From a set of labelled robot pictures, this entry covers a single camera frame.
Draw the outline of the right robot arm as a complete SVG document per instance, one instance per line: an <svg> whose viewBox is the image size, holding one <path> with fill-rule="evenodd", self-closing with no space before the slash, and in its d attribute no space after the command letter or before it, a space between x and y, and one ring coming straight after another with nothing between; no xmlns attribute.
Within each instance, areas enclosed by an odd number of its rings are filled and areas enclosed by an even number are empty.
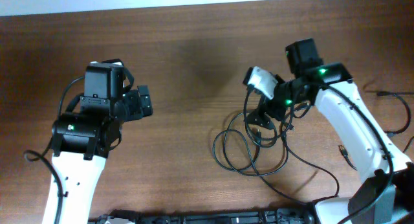
<svg viewBox="0 0 414 224"><path fill-rule="evenodd" d="M261 99L245 122L272 129L272 118L283 122L288 108L310 102L338 134L362 182L352 197L314 202L315 220L396 223L412 215L413 163L369 112L345 66L324 63L312 38L286 46L285 54L293 80L258 66L248 69L243 83Z"/></svg>

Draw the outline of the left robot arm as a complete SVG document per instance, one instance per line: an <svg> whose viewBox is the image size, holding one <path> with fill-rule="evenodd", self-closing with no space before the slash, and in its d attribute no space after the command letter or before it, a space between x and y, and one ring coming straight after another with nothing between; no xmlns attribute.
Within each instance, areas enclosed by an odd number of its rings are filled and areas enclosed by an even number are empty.
<svg viewBox="0 0 414 224"><path fill-rule="evenodd" d="M52 125L53 173L43 223L86 223L109 152L122 140L122 124L153 114L148 87L134 89L119 59L91 62L84 80L84 92Z"/></svg>

